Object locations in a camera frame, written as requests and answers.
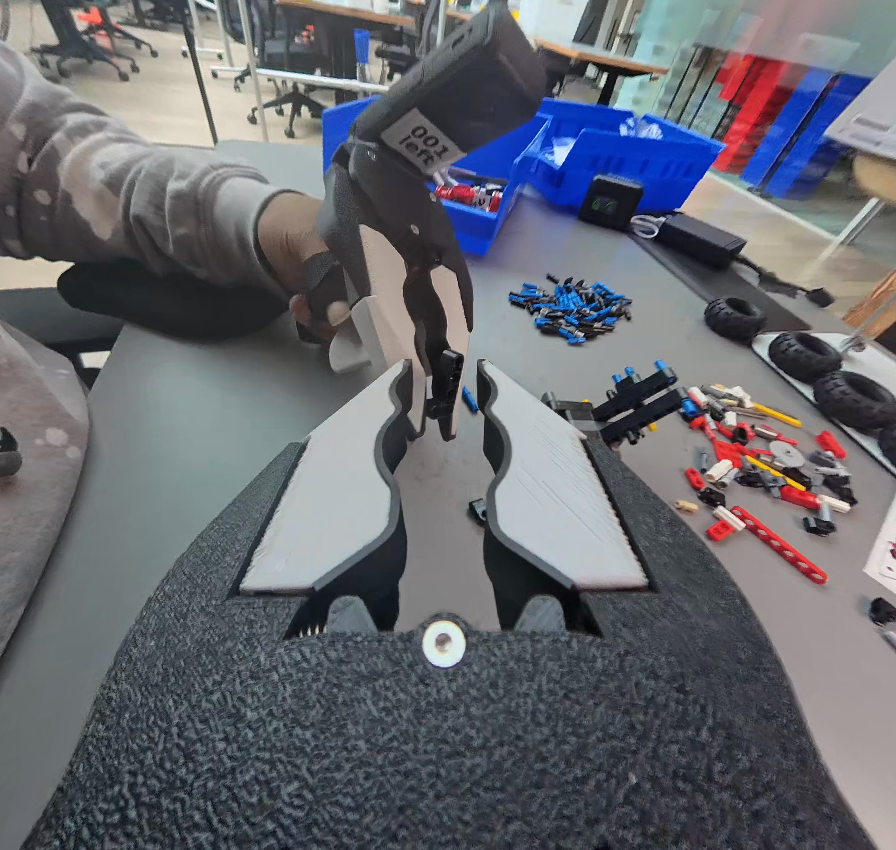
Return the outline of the small black box device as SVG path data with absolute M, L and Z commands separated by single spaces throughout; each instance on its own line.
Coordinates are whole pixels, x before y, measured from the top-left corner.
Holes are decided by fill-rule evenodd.
M 586 224 L 621 233 L 628 231 L 644 196 L 641 182 L 611 174 L 595 174 L 577 218 Z

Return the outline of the wooden table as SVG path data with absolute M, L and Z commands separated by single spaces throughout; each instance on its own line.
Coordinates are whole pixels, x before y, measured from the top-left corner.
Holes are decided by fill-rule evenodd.
M 604 76 L 598 98 L 598 105 L 603 106 L 612 105 L 616 85 L 622 79 L 647 77 L 652 82 L 669 71 L 662 65 L 643 63 L 583 45 L 563 45 L 538 38 L 533 40 L 532 45 L 546 77 L 545 96 L 550 98 L 557 96 L 567 77 L 583 77 L 589 66 L 595 67 Z
M 275 0 L 280 9 L 288 38 L 300 29 L 312 25 L 315 39 L 330 66 L 333 79 L 354 81 L 357 77 L 354 31 L 364 28 L 371 32 L 383 29 L 407 28 L 414 30 L 414 18 L 403 14 L 378 14 L 370 9 L 351 8 L 315 0 Z

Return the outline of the black power adapter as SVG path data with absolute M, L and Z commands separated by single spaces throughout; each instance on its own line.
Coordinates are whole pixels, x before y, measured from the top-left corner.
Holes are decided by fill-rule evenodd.
M 741 236 L 679 211 L 663 218 L 655 240 L 717 272 L 727 270 L 747 243 Z
M 789 307 L 783 306 L 778 296 L 767 294 L 733 269 L 717 271 L 687 258 L 682 253 L 668 250 L 654 240 L 633 235 L 629 235 L 629 238 L 706 304 L 717 298 L 733 296 L 745 300 L 765 313 L 767 331 L 808 331 L 812 327 Z

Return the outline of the small black toy beam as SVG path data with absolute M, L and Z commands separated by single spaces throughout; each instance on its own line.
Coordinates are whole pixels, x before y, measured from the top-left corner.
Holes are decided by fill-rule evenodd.
M 457 396 L 462 385 L 464 355 L 446 348 L 434 367 L 431 394 L 427 401 L 427 416 L 440 423 L 451 423 Z

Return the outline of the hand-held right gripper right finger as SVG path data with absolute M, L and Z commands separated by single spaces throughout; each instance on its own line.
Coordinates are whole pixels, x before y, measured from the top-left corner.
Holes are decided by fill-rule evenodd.
M 566 590 L 640 590 L 648 575 L 593 465 L 586 436 L 481 359 L 477 399 L 494 470 L 487 526 L 502 548 Z

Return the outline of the long red toy beam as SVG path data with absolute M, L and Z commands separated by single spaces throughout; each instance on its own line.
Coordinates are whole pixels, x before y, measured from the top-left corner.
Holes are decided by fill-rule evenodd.
M 755 515 L 740 506 L 730 509 L 731 513 L 741 521 L 745 530 L 771 549 L 792 568 L 811 580 L 815 585 L 824 586 L 828 582 L 828 574 L 800 553 L 792 544 L 771 531 Z

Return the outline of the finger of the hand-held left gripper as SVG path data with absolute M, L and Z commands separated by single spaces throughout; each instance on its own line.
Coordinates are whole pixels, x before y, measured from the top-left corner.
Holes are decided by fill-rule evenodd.
M 469 338 L 471 329 L 468 325 L 467 310 L 465 308 L 461 284 L 458 280 L 456 272 L 440 265 L 431 272 L 431 282 L 434 293 L 437 296 L 442 307 L 444 316 L 444 329 L 438 336 L 442 348 L 439 350 L 438 362 L 441 353 L 446 348 L 451 348 L 464 355 L 464 372 L 462 377 L 462 385 L 457 396 L 457 403 L 454 409 L 454 417 L 451 423 L 438 422 L 442 439 L 444 441 L 452 441 L 456 436 L 457 424 L 462 406 L 462 387 L 466 377 L 466 367 L 469 355 Z
M 404 299 L 407 265 L 390 241 L 360 227 L 370 290 L 358 299 L 358 334 L 370 362 L 381 371 L 409 361 L 412 376 L 408 419 L 414 438 L 425 431 L 427 376 L 417 346 L 417 328 Z

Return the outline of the person's left forearm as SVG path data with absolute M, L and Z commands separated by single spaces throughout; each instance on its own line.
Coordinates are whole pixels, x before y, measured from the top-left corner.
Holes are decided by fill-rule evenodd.
M 125 260 L 281 296 L 255 234 L 281 193 L 251 167 L 141 139 L 2 43 L 3 256 Z

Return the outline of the black office chair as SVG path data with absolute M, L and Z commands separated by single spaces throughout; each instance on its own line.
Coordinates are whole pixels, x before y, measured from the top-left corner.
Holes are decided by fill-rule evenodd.
M 285 19 L 278 15 L 276 0 L 251 0 L 252 40 L 256 67 L 277 72 L 300 72 L 311 75 L 330 75 L 330 62 L 324 55 L 321 44 L 316 39 L 314 27 L 305 28 L 299 35 L 286 26 Z M 325 108 L 310 96 L 311 86 L 268 77 L 277 88 L 275 98 L 261 108 L 254 106 L 247 117 L 251 125 L 256 125 L 259 111 L 273 109 L 277 116 L 285 116 L 288 108 L 287 139 L 295 139 L 295 122 L 306 110 L 308 116 L 320 120 Z
M 41 68 L 49 68 L 51 57 L 56 71 L 66 79 L 71 72 L 69 62 L 81 61 L 87 65 L 105 63 L 112 67 L 119 81 L 127 83 L 132 74 L 140 72 L 138 61 L 118 49 L 117 40 L 130 41 L 137 50 L 146 50 L 156 59 L 160 53 L 152 44 L 134 35 L 115 22 L 109 8 L 119 0 L 38 0 L 49 18 L 56 35 L 56 42 L 32 46 L 29 52 L 36 56 Z

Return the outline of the blue storage bin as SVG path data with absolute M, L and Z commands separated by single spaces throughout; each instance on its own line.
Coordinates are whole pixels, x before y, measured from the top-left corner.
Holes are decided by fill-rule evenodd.
M 326 170 L 333 154 L 347 139 L 350 127 L 373 101 L 362 98 L 335 105 L 322 115 L 322 168 Z M 543 128 L 546 117 L 537 114 L 527 124 L 468 154 L 455 166 L 479 175 L 503 179 L 507 183 L 500 207 L 495 212 L 455 202 L 443 202 L 454 226 L 459 246 L 465 253 L 485 255 L 500 233 L 514 205 L 528 184 L 530 163 L 525 150 Z
M 595 176 L 639 184 L 638 212 L 684 204 L 724 143 L 652 115 L 546 98 L 542 124 L 519 159 L 524 180 L 557 208 L 577 212 Z

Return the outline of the person's left hand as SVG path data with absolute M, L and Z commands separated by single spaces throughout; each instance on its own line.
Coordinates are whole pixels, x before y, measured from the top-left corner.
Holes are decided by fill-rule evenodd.
M 275 280 L 288 295 L 288 307 L 296 322 L 322 342 L 337 334 L 350 317 L 345 299 L 330 295 L 323 315 L 308 305 L 307 263 L 326 252 L 318 232 L 322 201 L 295 192 L 273 196 L 256 222 L 255 234 L 263 260 Z

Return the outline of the pile of mixed toy pieces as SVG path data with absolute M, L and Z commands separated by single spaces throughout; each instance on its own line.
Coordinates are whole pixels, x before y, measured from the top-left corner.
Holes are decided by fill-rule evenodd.
M 711 528 L 720 539 L 745 523 L 728 499 L 733 486 L 764 492 L 803 512 L 803 528 L 811 535 L 831 536 L 835 516 L 857 507 L 847 453 L 828 430 L 811 440 L 798 438 L 803 423 L 754 402 L 738 386 L 690 386 L 680 410 L 687 427 L 705 440 L 694 451 L 694 464 L 683 471 L 688 486 L 726 528 Z

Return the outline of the translucent storage box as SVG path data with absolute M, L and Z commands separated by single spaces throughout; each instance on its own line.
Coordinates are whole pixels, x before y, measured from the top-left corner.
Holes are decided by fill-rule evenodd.
M 532 43 L 571 45 L 589 0 L 521 0 L 519 24 Z

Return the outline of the red parts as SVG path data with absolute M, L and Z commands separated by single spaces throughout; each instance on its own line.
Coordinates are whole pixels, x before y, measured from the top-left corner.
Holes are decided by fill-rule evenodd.
M 501 184 L 438 184 L 435 195 L 446 202 L 456 203 L 481 212 L 497 213 L 504 195 Z

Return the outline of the sticker sheet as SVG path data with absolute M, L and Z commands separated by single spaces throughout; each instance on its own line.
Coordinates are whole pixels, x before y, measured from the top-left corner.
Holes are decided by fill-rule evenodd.
M 895 508 L 890 509 L 882 523 L 863 573 L 895 595 Z

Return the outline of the pile of blue black pins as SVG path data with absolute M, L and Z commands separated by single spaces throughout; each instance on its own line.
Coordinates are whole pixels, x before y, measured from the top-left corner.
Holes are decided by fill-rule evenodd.
M 633 299 L 603 282 L 546 273 L 542 281 L 523 281 L 507 294 L 508 304 L 524 311 L 539 335 L 571 347 L 613 334 L 632 320 Z

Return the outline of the black toy brick assembly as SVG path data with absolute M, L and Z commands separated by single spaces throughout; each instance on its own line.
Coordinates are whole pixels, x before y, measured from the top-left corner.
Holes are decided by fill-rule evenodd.
M 678 386 L 678 375 L 664 360 L 657 360 L 646 377 L 629 366 L 612 379 L 613 387 L 598 405 L 563 400 L 553 392 L 541 401 L 584 438 L 600 439 L 611 448 L 625 441 L 637 444 L 664 418 L 679 415 L 690 422 L 702 416 L 700 405 Z

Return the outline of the white tray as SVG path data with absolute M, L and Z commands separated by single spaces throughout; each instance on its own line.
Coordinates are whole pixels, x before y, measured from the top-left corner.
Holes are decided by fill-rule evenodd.
M 750 349 L 764 362 L 773 372 L 781 376 L 793 389 L 801 394 L 813 406 L 815 405 L 812 388 L 809 384 L 801 383 L 796 378 L 785 374 L 778 365 L 770 360 L 769 348 L 773 339 L 778 336 L 777 331 L 767 331 L 760 333 L 750 344 Z M 867 345 L 862 351 L 848 351 L 844 353 L 844 370 L 848 374 L 858 374 L 860 376 L 871 379 L 890 393 L 895 391 L 895 363 L 894 358 L 885 350 L 871 344 Z M 875 432 L 862 432 L 856 428 L 842 424 L 836 419 L 831 419 L 831 423 L 839 430 L 849 436 L 850 439 L 856 441 L 872 458 L 874 458 L 890 475 L 895 475 L 895 466 L 881 452 L 877 434 Z

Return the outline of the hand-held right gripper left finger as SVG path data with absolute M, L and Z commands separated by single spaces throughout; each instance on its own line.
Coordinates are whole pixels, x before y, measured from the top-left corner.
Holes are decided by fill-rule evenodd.
M 413 373 L 393 365 L 308 434 L 239 583 L 243 595 L 310 595 L 399 581 L 407 540 L 395 471 L 409 440 Z

